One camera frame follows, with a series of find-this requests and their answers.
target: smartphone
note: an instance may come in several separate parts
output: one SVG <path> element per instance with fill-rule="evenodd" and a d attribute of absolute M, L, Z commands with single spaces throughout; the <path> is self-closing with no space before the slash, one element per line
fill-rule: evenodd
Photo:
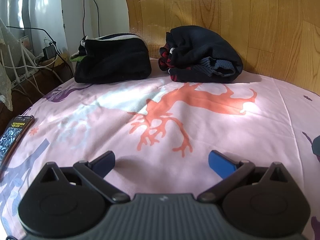
<path fill-rule="evenodd" d="M 11 123 L 0 138 L 0 175 L 5 164 L 11 158 L 19 141 L 34 123 L 34 116 L 18 115 Z"/>

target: wood grain panel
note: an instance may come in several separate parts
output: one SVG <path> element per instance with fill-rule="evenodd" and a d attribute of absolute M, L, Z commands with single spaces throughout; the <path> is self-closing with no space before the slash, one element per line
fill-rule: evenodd
<path fill-rule="evenodd" d="M 293 83 L 301 43 L 301 0 L 278 0 L 278 3 L 276 50 L 271 75 Z"/>
<path fill-rule="evenodd" d="M 320 0 L 302 0 L 303 20 L 320 27 Z"/>
<path fill-rule="evenodd" d="M 275 50 L 278 0 L 251 0 L 249 46 Z"/>
<path fill-rule="evenodd" d="M 220 35 L 238 52 L 243 62 L 247 58 L 250 0 L 221 0 Z"/>
<path fill-rule="evenodd" d="M 128 5 L 128 14 L 130 22 L 130 32 L 142 36 L 142 13 L 140 0 L 129 0 Z"/>
<path fill-rule="evenodd" d="M 245 69 L 320 93 L 320 0 L 127 0 L 130 30 L 159 57 L 165 32 L 199 25 L 219 33 Z"/>
<path fill-rule="evenodd" d="M 320 28 L 302 22 L 301 47 L 294 83 L 305 89 L 315 88 L 320 67 Z"/>
<path fill-rule="evenodd" d="M 166 30 L 182 25 L 192 25 L 191 0 L 164 0 Z"/>
<path fill-rule="evenodd" d="M 148 44 L 165 44 L 164 0 L 140 0 L 142 35 Z"/>
<path fill-rule="evenodd" d="M 159 49 L 163 47 L 163 45 L 150 44 L 148 45 L 149 57 L 152 58 L 160 58 Z"/>
<path fill-rule="evenodd" d="M 191 0 L 193 25 L 198 25 L 220 34 L 220 0 Z"/>
<path fill-rule="evenodd" d="M 247 64 L 245 71 L 270 76 L 272 72 L 274 54 L 261 49 L 248 47 Z"/>

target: black cable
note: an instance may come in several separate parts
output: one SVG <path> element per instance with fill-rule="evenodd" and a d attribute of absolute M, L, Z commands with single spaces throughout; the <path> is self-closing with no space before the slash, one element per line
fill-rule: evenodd
<path fill-rule="evenodd" d="M 20 83 L 18 83 L 18 86 L 20 86 L 20 87 L 22 88 L 22 91 L 23 91 L 27 96 L 29 96 L 28 93 L 26 92 L 26 90 L 24 89 L 24 87 L 23 87 Z"/>
<path fill-rule="evenodd" d="M 93 0 L 94 3 L 96 4 L 96 8 L 97 8 L 97 13 L 98 13 L 98 36 L 100 37 L 100 16 L 99 16 L 99 7 L 98 4 L 96 2 L 96 0 Z"/>
<path fill-rule="evenodd" d="M 84 0 L 83 0 L 83 20 L 82 20 L 82 32 L 83 32 L 83 36 L 85 37 L 84 34 L 84 18 L 85 18 L 85 6 L 84 6 Z"/>
<path fill-rule="evenodd" d="M 63 84 L 63 81 L 60 80 L 61 78 L 60 78 L 60 79 L 58 78 L 59 75 L 58 75 L 57 73 L 54 73 L 54 72 L 53 72 L 53 67 L 52 67 L 52 68 L 48 68 L 48 67 L 47 67 L 47 68 L 39 68 L 39 70 L 40 70 L 40 72 L 41 72 L 42 74 L 43 74 L 43 72 L 42 72 L 43 69 L 46 69 L 46 70 L 48 70 L 48 71 L 51 71 L 52 74 L 54 74 L 54 77 L 57 78 L 57 79 L 61 82 L 61 84 Z"/>
<path fill-rule="evenodd" d="M 7 28 L 29 29 L 29 30 L 40 30 L 40 31 L 44 31 L 44 32 L 48 35 L 48 37 L 51 39 L 52 44 L 53 44 L 54 47 L 55 47 L 55 50 L 56 50 L 56 52 L 57 52 L 58 57 L 61 58 L 62 61 L 67 65 L 67 67 L 68 67 L 68 69 L 69 69 L 69 71 L 70 71 L 71 77 L 74 77 L 74 73 L 73 73 L 73 71 L 72 71 L 72 68 L 71 68 L 70 65 L 60 56 L 60 53 L 59 53 L 58 48 L 57 48 L 57 43 L 54 41 L 54 39 L 49 35 L 49 33 L 48 33 L 45 29 L 41 29 L 41 28 L 31 28 L 31 27 L 30 27 L 30 28 L 28 28 L 28 27 L 22 28 L 22 27 L 14 27 L 14 26 L 7 26 Z"/>
<path fill-rule="evenodd" d="M 40 30 L 40 31 L 44 31 L 48 36 L 49 38 L 52 40 L 53 43 L 56 43 L 54 41 L 54 39 L 49 35 L 49 33 L 47 33 L 47 31 L 45 29 L 41 29 L 41 28 L 28 28 L 28 27 L 13 27 L 13 26 L 6 26 L 7 28 L 14 28 L 14 29 L 29 29 L 29 30 Z"/>
<path fill-rule="evenodd" d="M 28 97 L 28 96 L 27 96 L 24 92 L 22 92 L 21 90 L 16 89 L 16 88 L 13 88 L 13 89 L 11 89 L 11 91 L 12 91 L 12 92 L 18 92 L 18 93 L 20 93 L 20 94 L 24 95 L 26 98 L 28 98 L 28 99 L 29 99 L 29 102 L 31 103 L 31 105 L 33 105 L 33 102 L 31 101 L 31 98 L 30 98 L 30 97 Z"/>
<path fill-rule="evenodd" d="M 2 104 L 2 108 L 1 108 L 1 110 L 0 110 L 0 115 L 1 115 L 1 113 L 2 113 L 3 108 L 4 108 L 4 104 Z"/>
<path fill-rule="evenodd" d="M 5 240 L 18 240 L 18 239 L 15 238 L 14 236 L 7 236 Z"/>

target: orange tree pattern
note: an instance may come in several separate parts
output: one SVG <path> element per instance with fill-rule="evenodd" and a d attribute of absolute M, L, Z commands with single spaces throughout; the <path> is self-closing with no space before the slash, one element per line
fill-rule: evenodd
<path fill-rule="evenodd" d="M 185 102 L 189 106 L 205 108 L 215 113 L 245 115 L 246 112 L 242 111 L 243 104 L 245 102 L 254 103 L 255 98 L 257 97 L 257 93 L 253 89 L 250 89 L 253 92 L 253 96 L 248 99 L 232 98 L 231 96 L 234 93 L 227 86 L 225 86 L 227 89 L 226 93 L 213 95 L 206 91 L 196 90 L 199 85 L 199 83 L 194 85 L 185 83 L 181 88 L 175 89 L 162 96 L 159 102 L 147 99 L 147 114 L 129 112 L 129 114 L 134 115 L 131 120 L 132 128 L 129 131 L 130 134 L 142 125 L 147 127 L 140 137 L 140 142 L 137 146 L 138 151 L 141 150 L 143 144 L 148 144 L 147 139 L 150 141 L 150 146 L 154 145 L 154 143 L 158 143 L 159 140 L 156 139 L 158 134 L 161 133 L 161 138 L 163 138 L 166 135 L 166 123 L 168 121 L 174 121 L 183 135 L 183 142 L 180 147 L 173 148 L 172 150 L 174 152 L 181 151 L 182 157 L 185 156 L 185 150 L 187 147 L 190 152 L 192 152 L 192 145 L 187 132 L 183 128 L 183 123 L 177 118 L 172 117 L 172 114 L 168 112 L 177 101 Z M 161 124 L 156 127 L 151 127 L 153 120 L 160 120 Z"/>

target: pink bedsheet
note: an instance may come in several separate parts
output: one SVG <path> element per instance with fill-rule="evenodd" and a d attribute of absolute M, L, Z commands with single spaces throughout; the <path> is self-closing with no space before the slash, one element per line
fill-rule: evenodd
<path fill-rule="evenodd" d="M 320 240 L 320 97 L 286 82 L 243 72 L 233 84 L 172 82 L 154 74 L 105 85 L 70 80 L 25 115 L 36 122 L 16 149 L 0 184 L 4 230 L 23 236 L 17 206 L 42 166 L 72 166 L 107 150 L 116 167 L 105 180 L 135 193 L 200 192 L 221 178 L 209 168 L 216 149 L 256 166 L 282 162 L 306 195 L 304 235 Z"/>

